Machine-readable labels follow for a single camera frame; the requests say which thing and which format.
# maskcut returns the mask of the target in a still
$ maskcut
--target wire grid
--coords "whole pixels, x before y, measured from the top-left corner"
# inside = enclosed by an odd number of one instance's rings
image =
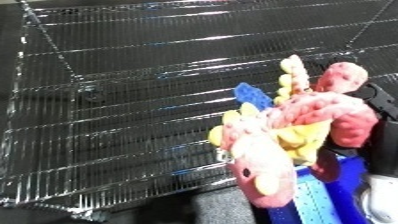
[[[353,60],[393,88],[392,0],[180,1],[25,17],[0,186],[85,211],[234,184],[206,140],[240,82],[270,96],[292,53]]]

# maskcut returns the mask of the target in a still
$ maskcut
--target white object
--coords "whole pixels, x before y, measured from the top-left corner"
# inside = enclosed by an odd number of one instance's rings
[[[356,204],[372,224],[398,224],[398,178],[364,174]]]

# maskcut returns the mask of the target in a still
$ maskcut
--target plush toy eye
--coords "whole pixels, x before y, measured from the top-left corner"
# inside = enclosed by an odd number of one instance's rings
[[[251,173],[250,173],[250,170],[249,170],[249,169],[245,168],[245,169],[243,170],[243,176],[249,177],[250,174],[251,174]]]

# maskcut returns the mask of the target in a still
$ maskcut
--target pink textured fabric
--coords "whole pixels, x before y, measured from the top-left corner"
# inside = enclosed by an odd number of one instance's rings
[[[306,125],[333,119],[331,137],[343,147],[361,147],[378,119],[361,99],[335,92],[295,95],[271,113],[273,128]]]
[[[331,65],[318,79],[315,91],[346,93],[357,90],[368,79],[368,73],[362,67],[340,62]]]

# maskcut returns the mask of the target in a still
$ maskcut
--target blue plastic base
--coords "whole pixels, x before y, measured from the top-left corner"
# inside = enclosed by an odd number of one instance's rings
[[[307,168],[298,167],[298,190],[293,202],[279,209],[270,209],[273,223],[366,224],[355,208],[353,192],[365,172],[361,158],[341,160],[340,178],[324,184],[314,178]]]

